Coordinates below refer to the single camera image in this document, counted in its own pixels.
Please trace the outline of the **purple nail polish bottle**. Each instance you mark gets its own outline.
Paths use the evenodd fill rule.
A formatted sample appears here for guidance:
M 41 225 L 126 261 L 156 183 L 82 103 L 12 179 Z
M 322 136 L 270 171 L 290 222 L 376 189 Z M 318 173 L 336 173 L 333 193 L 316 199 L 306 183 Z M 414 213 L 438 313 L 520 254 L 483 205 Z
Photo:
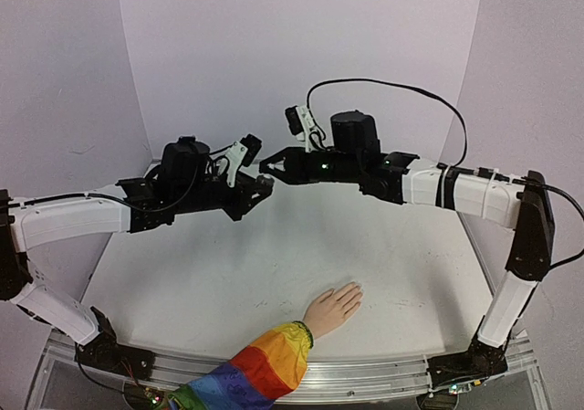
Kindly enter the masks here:
M 274 186 L 275 180 L 270 176 L 259 174 L 256 178 L 256 183 L 261 188 L 272 189 Z

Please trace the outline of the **rainbow sleeve forearm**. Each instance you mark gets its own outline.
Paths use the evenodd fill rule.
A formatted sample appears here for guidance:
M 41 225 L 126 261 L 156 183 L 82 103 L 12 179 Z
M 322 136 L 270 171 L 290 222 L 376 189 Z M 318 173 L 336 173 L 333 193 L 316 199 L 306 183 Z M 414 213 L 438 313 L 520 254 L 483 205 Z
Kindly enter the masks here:
M 270 409 L 299 387 L 313 345 L 313 336 L 303 322 L 279 325 L 207 375 L 167 393 L 159 407 Z

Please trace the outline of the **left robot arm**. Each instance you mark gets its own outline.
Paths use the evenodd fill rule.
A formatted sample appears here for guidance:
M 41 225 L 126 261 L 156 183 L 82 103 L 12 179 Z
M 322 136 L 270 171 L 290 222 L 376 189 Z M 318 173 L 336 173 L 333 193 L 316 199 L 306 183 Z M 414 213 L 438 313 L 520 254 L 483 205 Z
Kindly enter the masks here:
M 220 211 L 180 215 L 141 234 L 94 234 L 35 247 L 33 264 L 56 289 L 95 303 L 124 343 L 153 350 L 225 356 L 236 294 L 254 275 L 278 195 L 239 222 Z

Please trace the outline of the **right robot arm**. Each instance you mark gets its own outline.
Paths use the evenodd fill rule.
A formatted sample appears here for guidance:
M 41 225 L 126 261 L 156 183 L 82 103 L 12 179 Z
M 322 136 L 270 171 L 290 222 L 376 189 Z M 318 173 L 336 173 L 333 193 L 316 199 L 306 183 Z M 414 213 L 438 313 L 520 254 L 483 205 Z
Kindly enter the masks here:
M 506 176 L 496 169 L 448 166 L 405 152 L 307 152 L 285 148 L 259 164 L 289 185 L 357 184 L 362 194 L 395 205 L 422 205 L 470 216 L 513 233 L 494 297 L 463 352 L 427 362 L 433 391 L 502 374 L 512 330 L 551 269 L 555 222 L 544 177 Z

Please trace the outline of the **mannequin hand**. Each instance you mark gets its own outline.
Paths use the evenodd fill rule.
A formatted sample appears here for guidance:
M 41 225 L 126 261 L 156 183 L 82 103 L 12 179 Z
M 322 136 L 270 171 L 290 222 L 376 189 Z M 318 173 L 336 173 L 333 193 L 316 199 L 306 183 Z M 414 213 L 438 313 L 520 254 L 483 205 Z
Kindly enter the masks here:
M 360 308 L 362 298 L 363 290 L 357 282 L 327 290 L 309 304 L 302 322 L 318 340 L 346 323 Z

